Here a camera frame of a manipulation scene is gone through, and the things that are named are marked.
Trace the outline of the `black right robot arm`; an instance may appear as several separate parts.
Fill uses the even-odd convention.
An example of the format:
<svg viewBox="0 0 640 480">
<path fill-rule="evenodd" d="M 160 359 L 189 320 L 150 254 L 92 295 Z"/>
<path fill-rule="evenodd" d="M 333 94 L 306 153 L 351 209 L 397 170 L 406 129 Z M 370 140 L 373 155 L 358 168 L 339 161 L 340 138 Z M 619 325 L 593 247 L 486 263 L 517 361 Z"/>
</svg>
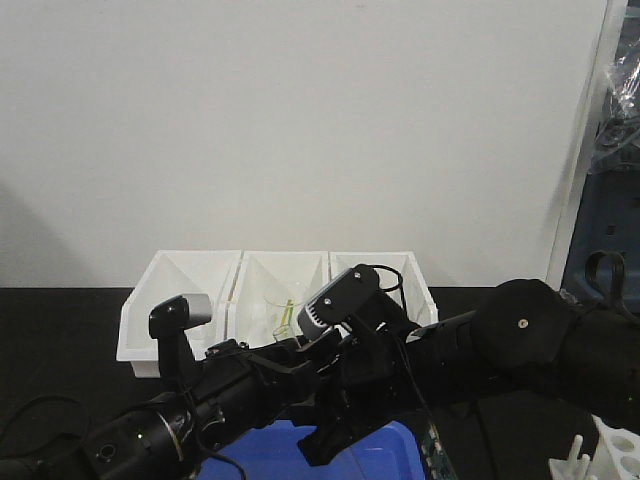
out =
<svg viewBox="0 0 640 480">
<path fill-rule="evenodd" d="M 602 263 L 610 267 L 605 287 Z M 514 279 L 477 309 L 421 326 L 381 287 L 375 266 L 343 271 L 298 317 L 307 339 L 338 338 L 315 396 L 315 430 L 299 442 L 307 462 L 328 464 L 409 411 L 521 389 L 637 432 L 639 319 L 623 300 L 624 257 L 592 253 L 585 277 L 600 292 L 592 305 L 569 303 L 540 280 Z"/>
</svg>

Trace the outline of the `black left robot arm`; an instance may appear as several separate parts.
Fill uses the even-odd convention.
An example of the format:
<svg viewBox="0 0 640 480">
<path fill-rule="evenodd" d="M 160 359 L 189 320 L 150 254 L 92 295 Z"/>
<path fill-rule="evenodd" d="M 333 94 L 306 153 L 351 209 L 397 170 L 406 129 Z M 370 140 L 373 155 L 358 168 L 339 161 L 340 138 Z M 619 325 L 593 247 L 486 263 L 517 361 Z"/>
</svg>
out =
<svg viewBox="0 0 640 480">
<path fill-rule="evenodd" d="M 248 431 L 312 397 L 337 359 L 340 339 L 289 338 L 251 348 L 210 347 L 193 385 L 134 404 L 103 426 L 60 432 L 1 458 L 4 479 L 187 479 Z"/>
</svg>

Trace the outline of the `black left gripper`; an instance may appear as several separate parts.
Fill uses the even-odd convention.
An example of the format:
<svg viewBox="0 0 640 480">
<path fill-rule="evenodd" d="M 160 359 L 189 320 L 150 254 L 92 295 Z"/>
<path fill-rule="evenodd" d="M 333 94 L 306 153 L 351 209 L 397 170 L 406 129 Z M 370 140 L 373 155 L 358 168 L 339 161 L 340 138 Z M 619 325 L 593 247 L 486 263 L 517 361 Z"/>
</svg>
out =
<svg viewBox="0 0 640 480">
<path fill-rule="evenodd" d="M 289 338 L 245 348 L 234 340 L 210 349 L 190 394 L 206 445 L 227 445 L 253 428 L 272 423 L 290 406 L 312 398 L 327 383 L 341 335 L 315 341 Z"/>
</svg>

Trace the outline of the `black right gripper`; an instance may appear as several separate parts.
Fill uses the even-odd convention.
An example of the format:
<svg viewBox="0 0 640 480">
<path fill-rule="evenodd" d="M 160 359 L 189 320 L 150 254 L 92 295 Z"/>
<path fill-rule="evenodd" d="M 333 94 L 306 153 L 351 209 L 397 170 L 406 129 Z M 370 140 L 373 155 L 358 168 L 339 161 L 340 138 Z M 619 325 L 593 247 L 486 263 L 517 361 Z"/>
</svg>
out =
<svg viewBox="0 0 640 480">
<path fill-rule="evenodd" d="M 326 371 L 327 383 L 313 396 L 310 411 L 294 416 L 315 427 L 298 442 L 312 466 L 329 464 L 390 421 L 425 406 L 406 345 L 417 325 L 402 307 L 392 299 L 371 299 L 343 323 L 345 336 L 336 326 L 321 335 L 341 335 L 337 359 Z"/>
</svg>

